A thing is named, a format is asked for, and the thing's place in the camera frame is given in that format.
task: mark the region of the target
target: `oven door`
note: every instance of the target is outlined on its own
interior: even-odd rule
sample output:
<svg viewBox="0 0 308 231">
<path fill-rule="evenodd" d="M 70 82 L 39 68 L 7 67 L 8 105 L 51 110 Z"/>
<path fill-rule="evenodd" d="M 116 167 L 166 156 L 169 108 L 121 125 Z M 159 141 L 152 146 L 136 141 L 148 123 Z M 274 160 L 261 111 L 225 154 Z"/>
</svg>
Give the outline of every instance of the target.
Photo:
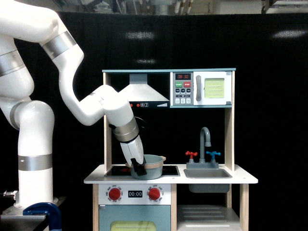
<svg viewBox="0 0 308 231">
<path fill-rule="evenodd" d="M 193 73 L 194 105 L 231 105 L 232 71 Z"/>
<path fill-rule="evenodd" d="M 100 231 L 170 231 L 169 205 L 101 205 Z"/>
</svg>

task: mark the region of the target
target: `ceiling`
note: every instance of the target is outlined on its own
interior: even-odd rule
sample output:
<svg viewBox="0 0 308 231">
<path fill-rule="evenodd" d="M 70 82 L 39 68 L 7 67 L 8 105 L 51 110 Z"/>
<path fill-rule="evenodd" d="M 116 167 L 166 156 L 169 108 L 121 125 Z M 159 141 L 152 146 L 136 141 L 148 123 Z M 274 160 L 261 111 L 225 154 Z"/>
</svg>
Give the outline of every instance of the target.
<svg viewBox="0 0 308 231">
<path fill-rule="evenodd" d="M 47 7 L 54 11 L 90 12 L 90 13 L 118 13 L 118 14 L 143 14 L 143 15 L 308 13 L 308 0 L 16 0 L 16 1 L 40 7 Z"/>
</svg>

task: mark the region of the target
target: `gray faucet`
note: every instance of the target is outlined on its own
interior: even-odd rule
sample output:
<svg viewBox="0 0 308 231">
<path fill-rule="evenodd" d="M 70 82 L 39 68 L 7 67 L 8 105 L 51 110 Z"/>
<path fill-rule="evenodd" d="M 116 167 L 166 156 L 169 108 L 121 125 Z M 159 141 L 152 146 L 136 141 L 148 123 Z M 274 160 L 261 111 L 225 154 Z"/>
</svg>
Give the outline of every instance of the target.
<svg viewBox="0 0 308 231">
<path fill-rule="evenodd" d="M 211 136 L 210 136 L 210 131 L 208 130 L 207 127 L 203 127 L 200 132 L 200 160 L 199 160 L 199 163 L 205 163 L 204 147 L 211 147 Z"/>
<path fill-rule="evenodd" d="M 211 162 L 205 162 L 205 150 L 204 147 L 211 147 L 211 136 L 210 131 L 207 127 L 203 127 L 200 132 L 200 160 L 199 162 L 194 162 L 192 157 L 189 162 L 186 164 L 186 168 L 218 168 L 218 163 L 216 163 L 215 159 Z"/>
</svg>

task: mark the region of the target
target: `red knob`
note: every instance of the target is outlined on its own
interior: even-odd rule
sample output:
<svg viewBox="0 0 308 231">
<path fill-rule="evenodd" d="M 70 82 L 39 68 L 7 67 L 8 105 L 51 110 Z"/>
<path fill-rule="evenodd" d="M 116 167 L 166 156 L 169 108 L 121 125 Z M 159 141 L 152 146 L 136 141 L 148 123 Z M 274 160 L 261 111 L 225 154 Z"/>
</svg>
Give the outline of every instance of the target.
<svg viewBox="0 0 308 231">
<path fill-rule="evenodd" d="M 121 196 L 121 191 L 117 188 L 113 188 L 109 191 L 109 198 L 113 201 L 116 201 Z"/>
<path fill-rule="evenodd" d="M 190 152 L 190 151 L 187 151 L 185 154 L 186 154 L 186 155 L 191 155 L 191 159 L 193 159 L 194 156 L 197 156 L 197 155 L 198 155 L 198 153 L 192 153 L 192 152 Z"/>
<path fill-rule="evenodd" d="M 158 200 L 160 198 L 160 191 L 157 188 L 150 189 L 149 198 L 154 201 Z"/>
</svg>

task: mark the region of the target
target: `black stovetop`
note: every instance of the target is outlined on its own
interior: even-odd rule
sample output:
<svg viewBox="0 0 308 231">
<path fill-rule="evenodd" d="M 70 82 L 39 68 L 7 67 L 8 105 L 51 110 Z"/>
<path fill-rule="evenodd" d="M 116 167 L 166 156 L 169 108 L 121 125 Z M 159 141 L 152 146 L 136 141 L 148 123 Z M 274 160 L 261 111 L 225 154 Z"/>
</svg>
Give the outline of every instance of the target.
<svg viewBox="0 0 308 231">
<path fill-rule="evenodd" d="M 112 166 L 111 170 L 109 170 L 105 176 L 130 176 L 130 168 L 126 166 Z M 178 167 L 163 166 L 162 176 L 179 176 Z"/>
</svg>

